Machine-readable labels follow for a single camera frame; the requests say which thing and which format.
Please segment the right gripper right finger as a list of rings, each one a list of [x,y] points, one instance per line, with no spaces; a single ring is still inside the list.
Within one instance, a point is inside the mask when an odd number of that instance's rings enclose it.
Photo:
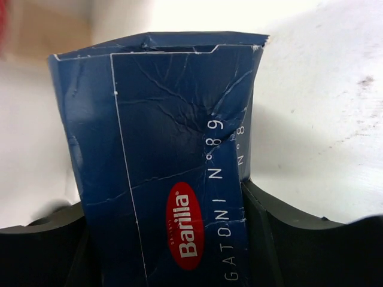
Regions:
[[[382,216],[313,216],[242,183],[252,286],[382,286]]]

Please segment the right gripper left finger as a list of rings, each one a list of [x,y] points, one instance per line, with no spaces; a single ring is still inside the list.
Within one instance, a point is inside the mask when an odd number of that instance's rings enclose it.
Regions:
[[[1,286],[98,286],[99,265],[80,203],[1,229]]]

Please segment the blue pasta box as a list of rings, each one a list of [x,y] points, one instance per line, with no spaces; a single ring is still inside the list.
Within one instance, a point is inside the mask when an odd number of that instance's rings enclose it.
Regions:
[[[268,38],[147,32],[48,58],[104,286],[250,286],[241,184]]]

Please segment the red pasta bag front side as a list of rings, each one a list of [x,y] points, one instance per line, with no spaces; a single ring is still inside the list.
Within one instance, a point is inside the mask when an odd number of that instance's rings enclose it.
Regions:
[[[5,33],[7,30],[8,10],[7,1],[0,0],[0,47],[3,48]]]

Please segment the wooden two-tier shelf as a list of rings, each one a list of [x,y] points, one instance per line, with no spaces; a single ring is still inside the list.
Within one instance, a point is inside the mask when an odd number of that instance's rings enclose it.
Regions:
[[[92,41],[92,1],[7,1],[1,58],[43,64],[51,54],[87,47]]]

